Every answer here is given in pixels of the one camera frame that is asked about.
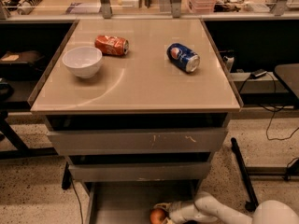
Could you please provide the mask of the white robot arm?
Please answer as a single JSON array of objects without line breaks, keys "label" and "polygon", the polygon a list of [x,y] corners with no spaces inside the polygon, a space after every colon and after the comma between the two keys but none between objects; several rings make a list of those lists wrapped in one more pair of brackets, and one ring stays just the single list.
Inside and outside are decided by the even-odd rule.
[{"label": "white robot arm", "polygon": [[299,224],[299,216],[285,203],[268,200],[247,216],[200,191],[192,201],[157,203],[149,214],[150,224],[186,224],[189,221],[224,224]]}]

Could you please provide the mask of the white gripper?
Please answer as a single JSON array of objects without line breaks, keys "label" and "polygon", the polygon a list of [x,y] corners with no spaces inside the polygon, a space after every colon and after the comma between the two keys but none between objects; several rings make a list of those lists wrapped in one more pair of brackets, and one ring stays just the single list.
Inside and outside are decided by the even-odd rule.
[{"label": "white gripper", "polygon": [[196,221],[197,209],[192,201],[179,201],[173,203],[156,203],[154,209],[168,211],[169,217],[162,224],[185,224],[188,221]]}]

